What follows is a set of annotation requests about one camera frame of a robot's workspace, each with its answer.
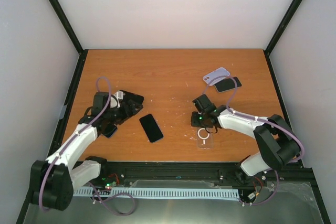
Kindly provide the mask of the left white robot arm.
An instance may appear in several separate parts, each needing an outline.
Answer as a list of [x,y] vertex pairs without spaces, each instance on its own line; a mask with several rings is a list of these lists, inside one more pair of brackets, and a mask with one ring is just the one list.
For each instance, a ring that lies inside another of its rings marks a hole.
[[30,170],[31,203],[40,209],[65,210],[74,192],[91,180],[104,183],[109,170],[106,159],[90,156],[79,166],[76,162],[99,136],[110,138],[128,119],[143,109],[144,97],[118,90],[115,94],[96,92],[74,132],[44,161],[35,161]]

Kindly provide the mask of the blue smartphone black screen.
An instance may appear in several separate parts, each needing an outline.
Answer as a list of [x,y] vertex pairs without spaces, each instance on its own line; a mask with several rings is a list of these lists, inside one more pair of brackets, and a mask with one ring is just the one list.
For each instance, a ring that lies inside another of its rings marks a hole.
[[152,114],[141,117],[139,121],[150,143],[155,143],[164,137]]

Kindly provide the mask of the clear magsafe phone case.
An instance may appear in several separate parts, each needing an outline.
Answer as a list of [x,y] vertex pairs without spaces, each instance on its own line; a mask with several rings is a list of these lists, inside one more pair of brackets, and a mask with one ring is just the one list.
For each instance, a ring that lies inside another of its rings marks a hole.
[[214,140],[210,133],[206,131],[205,128],[199,128],[196,131],[196,139],[197,139],[197,147],[200,149],[213,149],[214,148]]

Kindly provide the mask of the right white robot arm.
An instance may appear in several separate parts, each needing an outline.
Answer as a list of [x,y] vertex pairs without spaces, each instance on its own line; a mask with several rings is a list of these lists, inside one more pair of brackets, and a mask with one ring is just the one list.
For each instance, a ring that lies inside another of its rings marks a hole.
[[197,110],[192,113],[191,126],[206,131],[206,138],[219,129],[226,129],[256,140],[258,152],[247,156],[226,175],[240,185],[247,184],[258,173],[270,169],[279,171],[304,153],[302,144],[280,115],[259,117],[238,112],[226,105],[216,107],[205,94],[194,99],[193,104]]

